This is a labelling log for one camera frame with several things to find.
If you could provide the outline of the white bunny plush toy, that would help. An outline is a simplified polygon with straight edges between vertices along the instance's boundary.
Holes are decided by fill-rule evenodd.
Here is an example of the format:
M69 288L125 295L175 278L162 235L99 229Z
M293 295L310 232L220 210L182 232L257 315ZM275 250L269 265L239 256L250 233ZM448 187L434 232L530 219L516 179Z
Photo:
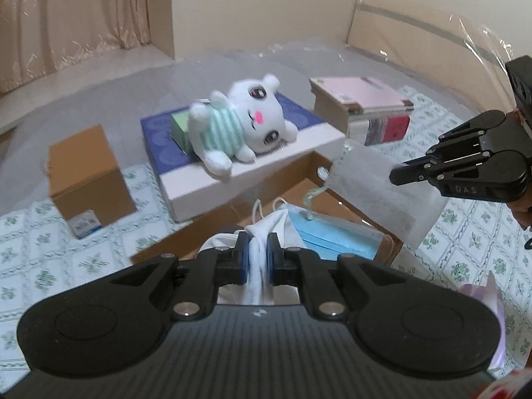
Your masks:
M267 74L236 81L227 93L214 90L208 101L190 106L190 143L210 174L227 178L236 160L252 164L282 142L296 141L299 129L284 116L279 87L277 76Z

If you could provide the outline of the plastic wrapped headboard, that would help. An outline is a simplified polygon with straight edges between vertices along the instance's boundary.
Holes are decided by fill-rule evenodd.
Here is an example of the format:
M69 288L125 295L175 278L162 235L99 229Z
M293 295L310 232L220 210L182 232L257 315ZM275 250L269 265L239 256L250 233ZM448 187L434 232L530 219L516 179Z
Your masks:
M505 64L517 55L489 27L423 4L355 0L347 43L461 99L469 107L517 107Z

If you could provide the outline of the white blue flat box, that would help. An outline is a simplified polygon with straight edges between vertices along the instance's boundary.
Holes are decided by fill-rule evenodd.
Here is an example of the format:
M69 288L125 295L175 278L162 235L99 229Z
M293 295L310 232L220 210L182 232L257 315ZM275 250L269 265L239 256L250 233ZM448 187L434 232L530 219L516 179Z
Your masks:
M236 160L227 179L210 175L203 162L184 153L171 138L171 111L141 119L148 158L175 221L194 219L227 203L308 152L315 151L329 160L339 156L345 140L343 132L290 98L281 94L277 98L285 117L299 129L297 140L258 156L252 164Z

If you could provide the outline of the floral tablecloth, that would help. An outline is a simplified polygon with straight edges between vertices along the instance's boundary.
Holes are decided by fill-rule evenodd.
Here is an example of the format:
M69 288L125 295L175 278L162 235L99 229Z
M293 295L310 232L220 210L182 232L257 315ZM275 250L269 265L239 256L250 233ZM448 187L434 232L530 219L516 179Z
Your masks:
M1 387L17 383L28 367L15 330L25 309L89 280L124 268L130 256L180 225L171 219L149 164L123 170L134 214L84 240L75 239L51 200L1 218ZM495 277L502 294L506 354L500 375L524 366L531 351L531 253L503 204L451 199L416 249L394 260L398 270L458 287Z

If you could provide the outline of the stack of books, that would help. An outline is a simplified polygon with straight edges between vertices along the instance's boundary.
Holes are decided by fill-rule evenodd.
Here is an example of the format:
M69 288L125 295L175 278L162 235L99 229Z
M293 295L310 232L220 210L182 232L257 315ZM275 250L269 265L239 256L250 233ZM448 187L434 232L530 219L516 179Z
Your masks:
M414 104L371 76L312 77L314 114L365 146L402 140Z

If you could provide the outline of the small green box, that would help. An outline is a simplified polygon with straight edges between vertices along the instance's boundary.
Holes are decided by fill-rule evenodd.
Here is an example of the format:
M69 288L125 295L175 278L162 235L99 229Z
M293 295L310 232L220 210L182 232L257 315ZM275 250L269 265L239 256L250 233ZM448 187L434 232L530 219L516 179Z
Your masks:
M171 138L187 155L193 152L189 137L189 113L187 108L171 114Z

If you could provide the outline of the blue surgical face mask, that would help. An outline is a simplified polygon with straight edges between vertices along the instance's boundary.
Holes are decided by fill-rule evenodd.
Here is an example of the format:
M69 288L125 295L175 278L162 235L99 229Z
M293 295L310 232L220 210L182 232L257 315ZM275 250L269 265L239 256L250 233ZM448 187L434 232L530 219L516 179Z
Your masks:
M335 260L343 253L354 254L369 260L386 258L393 249L393 239L374 228L287 203L278 197L273 201L272 211L285 208L289 211L293 226L305 243L325 260ZM267 216L262 212L260 200L252 206L252 223Z

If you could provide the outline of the beige curtain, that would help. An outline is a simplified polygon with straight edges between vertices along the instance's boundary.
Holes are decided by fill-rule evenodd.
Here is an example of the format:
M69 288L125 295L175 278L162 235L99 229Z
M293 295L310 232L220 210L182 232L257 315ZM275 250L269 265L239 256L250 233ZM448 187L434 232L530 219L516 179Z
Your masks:
M1 0L1 92L150 40L147 0Z

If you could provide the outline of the white cloth glove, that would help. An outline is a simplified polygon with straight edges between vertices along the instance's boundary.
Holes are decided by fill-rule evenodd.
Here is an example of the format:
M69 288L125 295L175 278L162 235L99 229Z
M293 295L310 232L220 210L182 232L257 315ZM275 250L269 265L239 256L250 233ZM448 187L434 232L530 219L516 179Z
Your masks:
M295 286L273 286L267 256L267 238L276 233L281 248L305 248L285 208L271 212L260 221L245 227L249 241L249 271L242 286L227 285L218 289L218 305L296 305L299 292Z

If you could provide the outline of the long open cardboard box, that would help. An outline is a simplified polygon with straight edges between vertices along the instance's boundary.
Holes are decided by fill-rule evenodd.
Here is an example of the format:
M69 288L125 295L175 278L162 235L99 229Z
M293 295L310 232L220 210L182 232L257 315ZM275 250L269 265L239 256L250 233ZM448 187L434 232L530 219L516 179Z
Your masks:
M195 258L208 238L227 230L231 225L245 227L280 209L306 213L308 210L304 197L311 190L319 189L321 192L310 199L312 213L346 220L368 231L381 232L383 237L374 259L389 266L399 254L403 242L333 189L325 187L318 173L329 171L331 167L332 162L322 155L308 153L274 172L271 177L262 178L257 185L228 203L195 218L179 231L146 249L139 249L130 256L130 261L135 265L164 253L171 253L180 259Z

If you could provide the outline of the small closed cardboard box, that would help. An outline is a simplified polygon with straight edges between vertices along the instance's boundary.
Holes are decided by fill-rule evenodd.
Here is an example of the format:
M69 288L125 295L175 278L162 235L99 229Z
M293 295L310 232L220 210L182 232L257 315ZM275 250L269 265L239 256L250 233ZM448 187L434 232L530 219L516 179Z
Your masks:
M52 202L79 240L136 212L101 125L49 148Z

